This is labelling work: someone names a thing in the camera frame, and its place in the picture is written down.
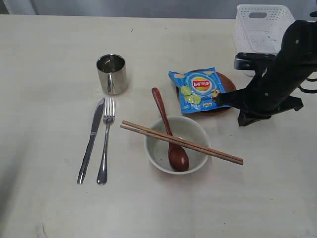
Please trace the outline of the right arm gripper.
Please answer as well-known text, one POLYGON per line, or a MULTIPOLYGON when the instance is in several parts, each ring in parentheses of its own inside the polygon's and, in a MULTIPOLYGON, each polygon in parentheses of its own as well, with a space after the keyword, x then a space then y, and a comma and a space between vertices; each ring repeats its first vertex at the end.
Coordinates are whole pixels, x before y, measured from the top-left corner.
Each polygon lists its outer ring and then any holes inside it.
POLYGON ((255 75, 243 89, 218 94, 219 106, 240 110, 239 126, 270 119, 272 115, 303 107, 291 93, 317 70, 317 24, 296 20, 285 31, 281 49, 266 68, 255 75))

